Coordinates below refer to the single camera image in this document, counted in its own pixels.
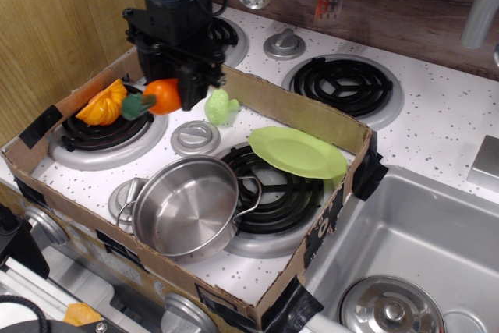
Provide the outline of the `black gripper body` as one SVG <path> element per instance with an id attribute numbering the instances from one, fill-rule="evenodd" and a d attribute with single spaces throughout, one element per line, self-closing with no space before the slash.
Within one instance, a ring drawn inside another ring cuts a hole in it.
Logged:
<path id="1" fill-rule="evenodd" d="M 137 51 L 138 47 L 164 46 L 183 54 L 183 64 L 197 63 L 209 85 L 218 87 L 225 82 L 221 72 L 225 57 L 209 36 L 212 0 L 147 0 L 145 9 L 127 8 L 122 16 L 128 23 L 127 39 Z"/>

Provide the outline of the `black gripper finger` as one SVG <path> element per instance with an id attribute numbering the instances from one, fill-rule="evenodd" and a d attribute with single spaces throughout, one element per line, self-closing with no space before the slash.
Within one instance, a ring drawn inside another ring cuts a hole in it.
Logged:
<path id="1" fill-rule="evenodd" d="M 183 54 L 164 46 L 138 47 L 138 59 L 148 83 L 178 79 L 183 64 Z"/>
<path id="2" fill-rule="evenodd" d="M 207 95 L 209 82 L 197 63 L 185 63 L 178 69 L 178 88 L 183 111 L 190 111 Z"/>

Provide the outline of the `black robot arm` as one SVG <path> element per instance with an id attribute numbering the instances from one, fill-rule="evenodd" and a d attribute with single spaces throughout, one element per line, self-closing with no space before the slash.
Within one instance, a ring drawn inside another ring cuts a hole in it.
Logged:
<path id="1" fill-rule="evenodd" d="M 182 110 L 191 110 L 210 86 L 225 81 L 225 54 L 211 37 L 213 0 L 144 0 L 144 9 L 122 12 L 127 39 L 137 49 L 148 82 L 176 78 Z"/>

